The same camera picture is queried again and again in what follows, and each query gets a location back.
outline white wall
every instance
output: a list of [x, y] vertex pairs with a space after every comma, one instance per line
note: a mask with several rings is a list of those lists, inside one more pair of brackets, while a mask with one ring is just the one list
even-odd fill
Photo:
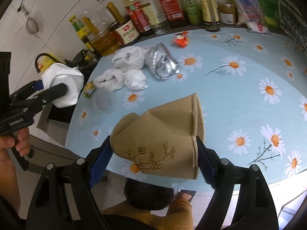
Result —
[[[0, 51], [11, 51], [10, 92], [39, 79], [34, 60], [39, 53], [54, 53], [61, 61], [72, 59], [81, 49], [79, 40], [68, 19], [97, 4], [96, 0], [24, 0], [30, 17], [38, 22], [40, 32], [29, 35], [25, 30], [26, 17], [17, 12], [21, 0], [13, 0], [0, 20]], [[39, 131], [31, 128], [38, 136]]]

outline yellow sweater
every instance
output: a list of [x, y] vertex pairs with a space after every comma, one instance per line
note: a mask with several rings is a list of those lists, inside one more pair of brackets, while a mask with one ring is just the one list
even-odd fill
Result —
[[169, 205], [166, 216], [130, 206], [125, 200], [105, 209], [101, 214], [113, 214], [134, 218], [158, 230], [193, 230], [192, 206], [186, 199], [177, 199]]

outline glass bottle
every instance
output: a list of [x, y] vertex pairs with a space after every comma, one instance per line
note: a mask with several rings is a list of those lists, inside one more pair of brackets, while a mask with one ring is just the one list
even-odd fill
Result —
[[180, 0], [159, 0], [170, 28], [184, 27], [187, 25], [182, 12]]
[[102, 56], [108, 56], [119, 48], [117, 39], [107, 30], [108, 19], [102, 21], [95, 11], [84, 12], [82, 20], [90, 29], [87, 37]]
[[96, 5], [96, 6], [94, 7], [94, 9], [95, 9], [96, 11], [98, 11], [100, 17], [104, 17], [104, 16], [105, 16], [105, 15], [102, 14], [101, 12], [102, 12], [102, 11], [103, 11], [103, 13], [106, 12], [104, 9], [106, 8], [106, 4], [107, 4], [108, 2], [114, 3], [114, 5], [116, 6], [117, 10], [119, 11], [119, 13], [120, 13], [121, 15], [126, 15], [126, 14], [127, 14], [126, 9], [122, 6], [122, 4], [121, 4], [118, 0], [97, 0], [97, 2], [98, 2], [98, 5]]
[[134, 27], [130, 17], [122, 16], [113, 2], [108, 2], [106, 8], [116, 20], [108, 26], [108, 30], [117, 39], [119, 45], [126, 47], [136, 43], [141, 35]]
[[185, 11], [191, 25], [200, 25], [202, 23], [201, 9], [196, 0], [183, 0]]
[[146, 16], [140, 8], [141, 3], [139, 0], [123, 0], [123, 5], [141, 36], [152, 35], [153, 31], [151, 30]]
[[164, 34], [169, 30], [169, 23], [158, 0], [140, 0], [141, 8], [155, 34]]
[[201, 10], [205, 29], [209, 32], [220, 30], [220, 17], [215, 0], [201, 0]]
[[76, 15], [72, 16], [69, 21], [76, 30], [79, 39], [84, 43], [88, 50], [90, 50], [96, 56], [100, 56], [100, 53], [93, 47], [87, 37], [87, 35], [91, 32], [89, 28], [81, 20], [77, 19]]

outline light blue tablecloth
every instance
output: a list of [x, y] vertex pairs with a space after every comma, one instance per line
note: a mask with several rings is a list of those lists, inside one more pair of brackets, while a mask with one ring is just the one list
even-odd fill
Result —
[[[236, 28], [222, 28], [215, 34], [193, 30], [188, 36], [190, 45], [184, 49], [171, 44], [170, 34], [136, 44], [151, 47], [163, 42], [181, 64], [180, 75], [156, 80], [144, 67], [149, 87], [115, 91], [118, 103], [110, 114], [100, 113], [92, 98], [81, 95], [65, 147], [85, 157], [125, 115], [142, 115], [147, 109], [197, 93], [205, 119], [205, 145], [220, 158], [242, 167], [257, 164], [269, 184], [306, 169], [307, 59], [294, 42], [278, 34]], [[102, 58], [90, 80], [109, 68], [111, 57]], [[211, 190], [200, 172], [197, 180], [159, 177], [135, 173], [132, 164], [113, 155], [107, 169], [156, 185]]]

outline foil container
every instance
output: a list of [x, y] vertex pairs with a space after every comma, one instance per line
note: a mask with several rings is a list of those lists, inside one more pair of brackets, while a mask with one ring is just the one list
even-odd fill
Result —
[[168, 79], [180, 72], [178, 62], [172, 58], [163, 43], [158, 43], [148, 50], [145, 54], [145, 64], [157, 79]]

